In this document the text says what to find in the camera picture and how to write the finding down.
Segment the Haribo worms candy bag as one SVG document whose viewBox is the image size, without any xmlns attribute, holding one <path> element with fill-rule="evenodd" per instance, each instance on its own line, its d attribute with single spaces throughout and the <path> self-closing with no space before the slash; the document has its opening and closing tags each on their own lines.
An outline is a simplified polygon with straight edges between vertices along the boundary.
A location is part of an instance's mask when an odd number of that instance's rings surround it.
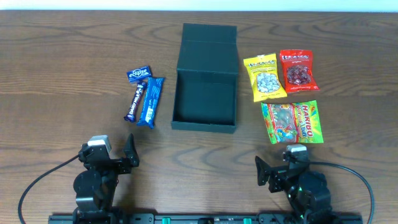
<svg viewBox="0 0 398 224">
<path fill-rule="evenodd" d="M 272 144 L 324 142 L 315 100 L 286 104 L 262 103 L 261 109 Z"/>
</svg>

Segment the blue cookie pack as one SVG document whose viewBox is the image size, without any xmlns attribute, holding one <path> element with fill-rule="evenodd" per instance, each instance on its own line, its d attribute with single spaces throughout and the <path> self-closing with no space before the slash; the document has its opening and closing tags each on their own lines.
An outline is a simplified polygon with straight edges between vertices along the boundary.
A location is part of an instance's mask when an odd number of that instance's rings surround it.
<svg viewBox="0 0 398 224">
<path fill-rule="evenodd" d="M 160 100 L 162 85 L 165 78 L 148 78 L 148 86 L 144 98 L 144 104 L 141 111 L 138 126 L 148 126 L 154 129 L 154 120 L 157 110 L 157 105 Z"/>
</svg>

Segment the blue eclipse gum pack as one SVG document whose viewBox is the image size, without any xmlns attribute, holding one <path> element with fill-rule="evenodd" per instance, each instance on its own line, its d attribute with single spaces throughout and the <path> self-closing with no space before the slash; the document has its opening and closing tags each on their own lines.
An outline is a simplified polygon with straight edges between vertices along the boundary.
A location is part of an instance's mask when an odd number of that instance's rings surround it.
<svg viewBox="0 0 398 224">
<path fill-rule="evenodd" d="M 126 72 L 126 75 L 129 83 L 135 83 L 144 80 L 145 78 L 151 77 L 152 72 L 150 70 L 150 66 L 146 65 Z"/>
</svg>

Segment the red Hacks candy bag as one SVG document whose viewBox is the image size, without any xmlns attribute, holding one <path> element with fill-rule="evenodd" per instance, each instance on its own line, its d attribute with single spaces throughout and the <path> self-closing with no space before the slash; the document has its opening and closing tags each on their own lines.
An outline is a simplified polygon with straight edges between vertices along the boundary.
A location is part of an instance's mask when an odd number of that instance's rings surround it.
<svg viewBox="0 0 398 224">
<path fill-rule="evenodd" d="M 279 52 L 287 93 L 319 90 L 313 77 L 313 52 L 287 49 Z"/>
</svg>

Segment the yellow Hacks candy bag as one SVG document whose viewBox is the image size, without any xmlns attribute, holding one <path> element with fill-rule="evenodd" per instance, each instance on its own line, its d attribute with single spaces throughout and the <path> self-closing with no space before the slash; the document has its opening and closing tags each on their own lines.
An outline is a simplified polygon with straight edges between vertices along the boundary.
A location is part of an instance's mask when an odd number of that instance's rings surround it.
<svg viewBox="0 0 398 224">
<path fill-rule="evenodd" d="M 254 102 L 287 97 L 279 80 L 276 53 L 245 58 L 243 64 L 248 71 Z"/>
</svg>

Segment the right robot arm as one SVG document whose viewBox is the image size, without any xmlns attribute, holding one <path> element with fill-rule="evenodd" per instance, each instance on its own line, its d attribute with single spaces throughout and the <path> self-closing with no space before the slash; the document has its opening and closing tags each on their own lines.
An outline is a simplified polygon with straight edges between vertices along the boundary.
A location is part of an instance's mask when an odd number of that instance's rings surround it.
<svg viewBox="0 0 398 224">
<path fill-rule="evenodd" d="M 331 193 L 324 174 L 310 170 L 306 152 L 284 152 L 286 166 L 271 167 L 255 157 L 257 184 L 271 193 L 285 192 L 300 223 L 341 223 L 332 212 Z"/>
</svg>

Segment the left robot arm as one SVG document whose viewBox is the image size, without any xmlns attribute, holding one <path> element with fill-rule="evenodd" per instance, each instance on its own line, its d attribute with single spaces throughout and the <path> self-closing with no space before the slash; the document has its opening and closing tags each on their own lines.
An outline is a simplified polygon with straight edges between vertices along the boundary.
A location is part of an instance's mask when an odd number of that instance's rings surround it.
<svg viewBox="0 0 398 224">
<path fill-rule="evenodd" d="M 73 223 L 129 223 L 129 217 L 113 207 L 113 198 L 118 177 L 139 166 L 133 134 L 129 134 L 123 147 L 124 157 L 112 159 L 110 151 L 107 135 L 93 136 L 82 145 L 78 160 L 86 170 L 73 183 L 77 204 Z"/>
</svg>

